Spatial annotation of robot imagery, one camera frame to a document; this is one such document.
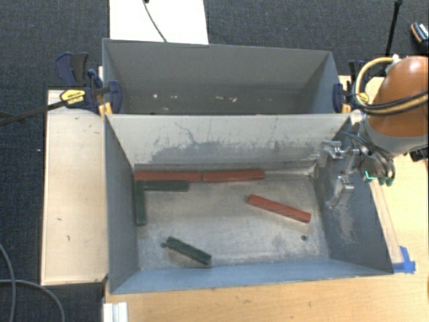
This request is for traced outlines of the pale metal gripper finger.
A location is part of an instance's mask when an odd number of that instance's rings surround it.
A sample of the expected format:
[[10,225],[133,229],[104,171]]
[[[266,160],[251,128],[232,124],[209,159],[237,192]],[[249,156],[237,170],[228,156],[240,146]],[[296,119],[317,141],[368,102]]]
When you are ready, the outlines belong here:
[[347,206],[354,188],[355,186],[349,182],[347,176],[338,176],[334,184],[332,197],[326,202],[326,206],[329,209]]
[[360,149],[352,146],[343,149],[341,141],[323,141],[321,146],[317,159],[317,165],[319,165],[319,167],[325,167],[328,158],[342,160],[345,157],[358,156],[360,154]]

